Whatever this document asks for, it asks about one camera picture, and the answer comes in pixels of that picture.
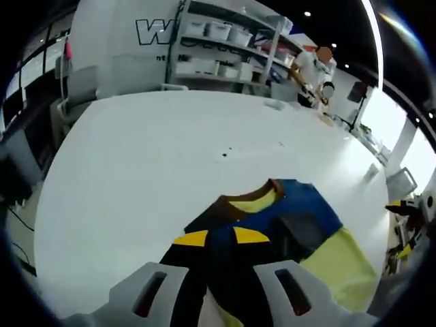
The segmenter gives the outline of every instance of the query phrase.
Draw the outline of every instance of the window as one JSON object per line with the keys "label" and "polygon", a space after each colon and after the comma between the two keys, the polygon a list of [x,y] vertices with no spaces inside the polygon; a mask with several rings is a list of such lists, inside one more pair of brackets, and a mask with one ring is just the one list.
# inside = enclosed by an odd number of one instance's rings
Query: window
{"label": "window", "polygon": [[406,167],[411,172],[418,184],[415,193],[421,194],[436,168],[436,154],[420,129],[416,131],[414,140],[401,162],[401,167]]}
{"label": "window", "polygon": [[392,151],[403,130],[406,117],[406,111],[402,107],[379,89],[374,89],[361,123],[371,129],[376,140]]}
{"label": "window", "polygon": [[35,37],[27,44],[23,60],[26,60],[30,57],[39,47],[43,46],[47,37],[47,29],[44,29],[42,32],[35,35]]}
{"label": "window", "polygon": [[44,58],[44,53],[41,52],[35,58],[32,58],[24,67],[21,69],[21,87],[25,88],[27,85],[32,83],[38,77],[42,75],[42,60]]}
{"label": "window", "polygon": [[17,92],[20,88],[20,72],[16,73],[11,80],[11,83],[7,86],[6,99],[10,97],[14,92]]}
{"label": "window", "polygon": [[56,43],[47,48],[46,72],[55,68],[56,59],[62,55],[64,45],[65,37],[60,37],[57,39]]}
{"label": "window", "polygon": [[67,16],[54,22],[50,30],[50,36],[48,39],[51,40],[64,36],[65,33],[71,29],[74,14],[75,13],[72,12],[71,14],[68,14]]}

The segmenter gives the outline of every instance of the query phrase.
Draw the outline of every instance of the yellow fabric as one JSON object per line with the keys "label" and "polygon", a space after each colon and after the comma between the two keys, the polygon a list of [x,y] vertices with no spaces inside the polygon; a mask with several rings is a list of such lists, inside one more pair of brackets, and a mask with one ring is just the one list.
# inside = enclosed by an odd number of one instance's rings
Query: yellow fabric
{"label": "yellow fabric", "polygon": [[323,281],[336,302],[350,311],[365,311],[374,296],[377,275],[345,228],[300,265]]}
{"label": "yellow fabric", "polygon": [[269,238],[256,230],[233,227],[238,244],[269,242]]}
{"label": "yellow fabric", "polygon": [[407,257],[411,253],[411,247],[410,244],[408,244],[404,250],[400,254],[398,254],[398,259],[402,259],[404,257]]}
{"label": "yellow fabric", "polygon": [[215,306],[217,307],[218,314],[223,320],[225,327],[244,327],[243,323],[240,322],[238,318],[221,308],[218,303],[215,302]]}
{"label": "yellow fabric", "polygon": [[173,244],[190,245],[192,247],[204,247],[207,232],[207,230],[202,230],[201,232],[186,234],[182,237],[176,238]]}
{"label": "yellow fabric", "polygon": [[233,201],[230,202],[235,208],[245,211],[246,213],[258,213],[268,208],[275,201],[275,189],[271,189],[266,195],[255,201]]}
{"label": "yellow fabric", "polygon": [[391,203],[389,203],[389,205],[390,206],[401,206],[401,201],[402,200],[392,201]]}

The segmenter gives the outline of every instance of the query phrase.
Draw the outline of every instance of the white table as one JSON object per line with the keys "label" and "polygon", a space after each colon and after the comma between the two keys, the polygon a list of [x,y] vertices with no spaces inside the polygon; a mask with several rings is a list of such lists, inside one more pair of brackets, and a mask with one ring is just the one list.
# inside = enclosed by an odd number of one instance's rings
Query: white table
{"label": "white table", "polygon": [[[280,112],[265,101],[173,91],[89,107],[57,153],[37,210],[38,281],[59,317],[96,310],[219,195],[268,178],[313,183],[382,273],[389,218],[381,165],[311,110]],[[367,183],[371,164],[380,173]]]}

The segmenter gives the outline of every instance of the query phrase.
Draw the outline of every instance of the cable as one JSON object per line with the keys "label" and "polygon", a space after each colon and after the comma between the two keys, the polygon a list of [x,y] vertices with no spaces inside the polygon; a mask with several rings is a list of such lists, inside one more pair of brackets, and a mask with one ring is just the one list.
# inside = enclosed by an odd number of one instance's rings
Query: cable
{"label": "cable", "polygon": [[18,220],[19,221],[21,221],[21,223],[24,225],[24,226],[26,226],[26,228],[28,228],[28,229],[30,229],[32,232],[34,232],[35,230],[33,229],[33,228],[30,228],[23,220],[21,220],[21,218],[10,208],[10,207],[8,207],[8,209],[9,209],[9,211],[11,212],[11,213],[13,213],[14,214],[14,216],[15,217],[17,217],[18,218]]}
{"label": "cable", "polygon": [[12,245],[15,245],[17,248],[19,248],[21,250],[22,254],[24,254],[25,257],[26,257],[27,263],[30,264],[30,260],[29,260],[29,257],[26,254],[26,251],[23,250],[22,247],[20,245],[16,244],[16,243],[12,243]]}

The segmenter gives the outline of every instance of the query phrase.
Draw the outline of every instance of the white storage box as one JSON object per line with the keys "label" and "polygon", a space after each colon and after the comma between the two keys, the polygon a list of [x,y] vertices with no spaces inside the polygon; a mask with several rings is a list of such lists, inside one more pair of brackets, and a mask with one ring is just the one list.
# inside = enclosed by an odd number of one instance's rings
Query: white storage box
{"label": "white storage box", "polygon": [[281,35],[289,35],[292,31],[292,27],[294,27],[293,22],[291,22],[286,17],[282,17],[282,16],[278,16],[278,15],[266,17],[266,21],[268,23],[270,23],[274,28],[277,27],[282,20],[284,20],[285,22],[283,24],[283,28],[282,28],[280,34]]}
{"label": "white storage box", "polygon": [[248,43],[250,43],[252,37],[253,34],[250,34],[247,31],[243,31],[242,29],[233,26],[232,30],[229,33],[228,40],[230,42],[238,44],[239,46],[248,46]]}
{"label": "white storage box", "polygon": [[181,61],[176,65],[176,74],[194,74],[195,72],[193,63]]}
{"label": "white storage box", "polygon": [[229,24],[221,24],[220,22],[209,22],[206,25],[206,36],[215,40],[226,41],[229,38],[230,29]]}
{"label": "white storage box", "polygon": [[203,36],[206,23],[198,20],[190,20],[186,24],[185,35]]}
{"label": "white storage box", "polygon": [[238,79],[251,82],[253,80],[253,66],[249,63],[239,63],[236,66],[239,71]]}
{"label": "white storage box", "polygon": [[219,66],[218,75],[226,78],[238,78],[239,71],[233,67]]}
{"label": "white storage box", "polygon": [[192,58],[191,62],[196,74],[208,74],[216,76],[218,74],[219,62],[212,59]]}
{"label": "white storage box", "polygon": [[292,61],[294,61],[294,56],[286,50],[277,49],[275,52],[275,57],[282,61],[286,67],[291,67]]}

